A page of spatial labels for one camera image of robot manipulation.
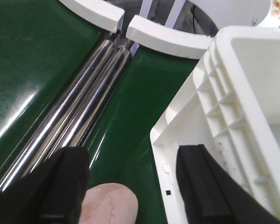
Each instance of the white machine part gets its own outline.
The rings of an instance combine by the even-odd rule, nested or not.
[[[218,29],[229,25],[266,28],[280,26],[280,0],[189,1],[204,11]],[[166,54],[200,59],[211,38],[168,29],[174,27],[185,2],[186,0],[175,0],[165,27],[135,16],[128,27],[127,38]]]
[[[104,0],[60,0],[85,20],[110,32],[120,30],[124,10]],[[188,0],[210,17],[218,29],[229,25],[280,26],[280,0]],[[135,16],[127,30],[127,38],[154,50],[193,59],[200,59],[211,38],[182,33],[173,28],[187,0],[175,0],[165,26],[146,20],[157,0],[143,0],[140,16]]]

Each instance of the metal roller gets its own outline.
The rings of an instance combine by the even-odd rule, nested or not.
[[[104,40],[87,59],[73,82],[56,101],[11,166],[4,172],[0,179],[0,191],[4,191],[13,181],[20,179],[43,161],[51,145],[63,130],[63,126],[81,105],[85,94],[115,52],[117,44],[117,34],[113,34],[110,40]]]
[[[51,147],[47,158],[58,148],[82,145],[85,135],[87,135],[87,130],[94,124],[95,118],[108,100],[126,65],[132,58],[129,50],[132,44],[133,42],[130,42],[125,48],[120,48],[114,57],[110,58],[108,65],[89,89],[63,133],[59,135],[59,138]]]

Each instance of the white plastic guide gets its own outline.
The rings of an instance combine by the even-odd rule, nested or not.
[[[199,59],[212,38],[174,30],[141,16],[134,16],[126,37],[148,48],[185,58]]]
[[[116,33],[121,29],[125,11],[103,0],[59,0],[92,24]]]

